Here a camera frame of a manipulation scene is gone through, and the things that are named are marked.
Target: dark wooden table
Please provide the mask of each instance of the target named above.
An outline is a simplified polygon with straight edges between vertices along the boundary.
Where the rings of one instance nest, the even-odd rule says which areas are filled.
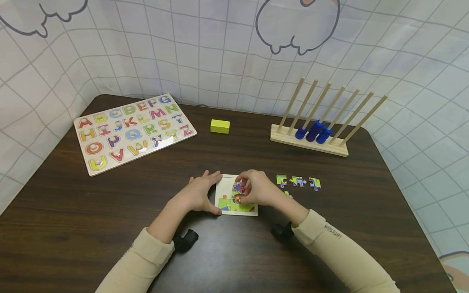
[[[134,101],[102,95],[84,114]],[[251,168],[274,182],[276,174],[319,178],[318,192],[291,184],[284,190],[366,249],[402,292],[454,292],[366,130],[342,158],[271,142],[279,117],[181,108],[197,136],[95,177],[74,129],[67,132],[0,217],[0,292],[94,292],[190,176]],[[211,133],[211,119],[231,121],[230,133]],[[213,202],[213,190],[209,196]],[[190,213],[180,233],[192,228],[199,240],[172,257],[149,292],[342,292],[296,239],[272,237],[275,223],[286,219],[269,207],[259,207],[258,217]]]

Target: child's arm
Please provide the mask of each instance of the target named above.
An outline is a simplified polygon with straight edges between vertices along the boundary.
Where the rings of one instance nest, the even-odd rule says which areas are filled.
[[[174,251],[172,239],[184,216],[191,210],[221,215],[207,192],[220,181],[219,171],[192,178],[148,227],[144,228],[124,256],[114,265],[96,293],[145,293]]]
[[[270,205],[291,222],[298,240],[321,258],[352,293],[398,293],[394,281],[363,248],[328,224],[313,210],[285,196],[262,171],[241,173],[236,182],[247,182],[242,203]]]

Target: wooden peg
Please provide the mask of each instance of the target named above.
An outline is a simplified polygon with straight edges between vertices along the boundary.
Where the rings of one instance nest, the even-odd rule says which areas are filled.
[[[293,93],[293,96],[290,100],[290,103],[288,104],[285,114],[283,114],[282,121],[280,122],[280,126],[277,129],[277,133],[280,133],[280,130],[282,129],[282,126],[285,123],[285,120],[287,119],[288,113],[290,113],[290,109],[292,108],[293,102],[295,101],[296,96],[298,95],[298,92],[300,91],[300,88],[303,85],[303,82],[304,82],[304,77],[300,78],[300,81],[298,82],[298,85],[296,86],[296,90]]]
[[[303,109],[304,109],[304,107],[306,106],[306,103],[308,102],[308,100],[310,99],[311,94],[313,93],[313,91],[314,91],[316,85],[318,84],[318,82],[319,82],[319,80],[316,79],[316,80],[313,82],[313,84],[311,85],[310,90],[308,91],[308,93],[306,94],[306,97],[304,98],[303,104],[301,104],[301,106],[300,106],[300,110],[298,110],[298,113],[296,114],[296,117],[295,117],[295,119],[293,120],[293,123],[292,123],[292,125],[290,126],[290,129],[288,129],[287,135],[290,135],[290,134],[292,133],[292,130],[293,130],[293,128],[295,127],[296,122],[297,122],[298,119],[300,118],[301,113],[303,112]]]
[[[355,97],[358,95],[358,92],[360,90],[359,89],[356,89],[355,92],[350,96],[350,98],[348,99],[348,101],[345,103],[345,105],[342,107],[342,109],[340,110],[339,114],[337,114],[334,118],[334,120],[332,120],[331,124],[329,124],[329,126],[327,127],[327,129],[332,129],[332,127],[335,125],[335,123],[337,123],[337,120],[339,120],[339,118],[342,116],[342,114],[345,112],[345,110],[348,108],[348,106],[350,105],[350,103],[352,103],[352,101],[355,99]]]
[[[335,95],[334,97],[334,100],[332,100],[331,104],[329,105],[329,107],[327,107],[326,111],[324,112],[323,116],[321,117],[321,119],[319,120],[319,123],[322,123],[324,121],[324,119],[327,117],[327,115],[329,114],[329,112],[331,111],[332,107],[334,107],[335,103],[337,102],[337,100],[340,98],[340,96],[342,95],[342,93],[344,92],[345,90],[345,87],[342,86],[339,90],[339,92],[337,93],[337,95]]]
[[[363,100],[363,102],[361,102],[361,104],[352,113],[352,115],[350,115],[350,117],[347,119],[347,121],[344,123],[344,125],[342,125],[342,127],[339,129],[339,131],[337,131],[336,135],[331,139],[331,141],[329,143],[333,143],[337,138],[339,138],[339,135],[342,133],[342,131],[344,131],[344,129],[350,124],[350,122],[353,120],[353,118],[355,118],[355,116],[357,116],[357,114],[360,112],[360,110],[363,108],[363,106],[365,106],[365,104],[368,103],[368,101],[371,99],[371,97],[374,94],[375,94],[374,92],[370,91],[370,93],[366,96],[366,98]]]
[[[331,87],[331,84],[328,83],[325,88],[323,89],[321,95],[319,96],[319,98],[316,100],[316,104],[314,105],[313,109],[311,110],[310,114],[308,115],[308,118],[306,119],[305,123],[303,124],[303,129],[306,129],[306,127],[308,126],[309,122],[311,121],[311,118],[313,118],[313,115],[314,113],[316,112],[316,110],[318,109],[319,105],[321,104],[322,100],[324,99],[327,91],[329,90],[329,88]]]
[[[355,128],[349,133],[349,135],[339,144],[339,146],[343,146],[354,134],[357,132],[357,130],[368,120],[368,118],[373,115],[373,113],[381,106],[384,101],[386,101],[387,95],[384,95],[377,103],[376,105],[371,109],[368,114],[363,117],[363,119],[355,126]]]

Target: yellow wooden block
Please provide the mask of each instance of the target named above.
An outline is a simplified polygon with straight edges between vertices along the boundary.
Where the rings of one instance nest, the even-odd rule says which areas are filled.
[[[210,131],[228,134],[230,132],[230,122],[212,119]]]

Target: sleeve cuff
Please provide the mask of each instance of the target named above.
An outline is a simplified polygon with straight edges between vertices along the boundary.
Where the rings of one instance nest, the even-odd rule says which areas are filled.
[[[292,231],[303,245],[309,245],[325,230],[325,225],[325,218],[310,210],[306,219]]]
[[[135,253],[145,260],[160,266],[167,263],[174,252],[174,242],[166,244],[148,234],[147,228],[144,228],[132,244]]]

